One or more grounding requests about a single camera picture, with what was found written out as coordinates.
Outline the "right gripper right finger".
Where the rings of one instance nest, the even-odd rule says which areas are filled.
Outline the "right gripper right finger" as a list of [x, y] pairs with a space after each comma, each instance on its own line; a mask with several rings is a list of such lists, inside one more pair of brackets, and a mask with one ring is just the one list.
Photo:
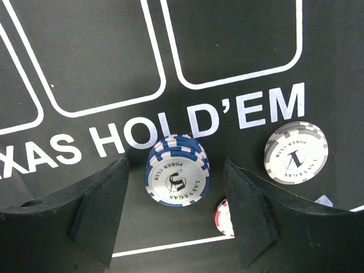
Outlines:
[[363, 212], [309, 201], [231, 160], [224, 182], [243, 272], [363, 271]]

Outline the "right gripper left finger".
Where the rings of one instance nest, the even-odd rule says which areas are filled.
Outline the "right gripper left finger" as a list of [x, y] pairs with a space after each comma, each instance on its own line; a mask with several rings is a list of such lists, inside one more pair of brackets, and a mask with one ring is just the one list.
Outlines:
[[2, 272], [104, 272], [129, 179], [120, 158], [48, 196], [1, 209]]

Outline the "red white chip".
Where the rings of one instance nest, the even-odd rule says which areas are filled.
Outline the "red white chip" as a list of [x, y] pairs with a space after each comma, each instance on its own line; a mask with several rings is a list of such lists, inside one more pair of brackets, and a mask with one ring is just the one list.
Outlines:
[[223, 199], [217, 206], [214, 222], [216, 228], [224, 235], [234, 237], [233, 225], [230, 217], [230, 210], [228, 206], [228, 200]]

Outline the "grey chips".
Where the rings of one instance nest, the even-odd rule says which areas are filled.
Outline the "grey chips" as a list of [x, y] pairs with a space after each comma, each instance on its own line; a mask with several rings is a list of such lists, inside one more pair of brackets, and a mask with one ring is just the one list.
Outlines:
[[278, 128], [264, 148], [264, 167], [270, 178], [285, 185], [315, 177], [329, 153], [324, 132], [316, 125], [295, 121]]

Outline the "blue chip stack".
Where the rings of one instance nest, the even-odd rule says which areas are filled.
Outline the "blue chip stack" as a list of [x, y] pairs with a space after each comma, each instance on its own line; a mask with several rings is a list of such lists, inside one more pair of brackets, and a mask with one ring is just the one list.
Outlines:
[[196, 203], [207, 192], [210, 165], [199, 141], [173, 134], [157, 141], [146, 164], [144, 186], [160, 204], [183, 207]]

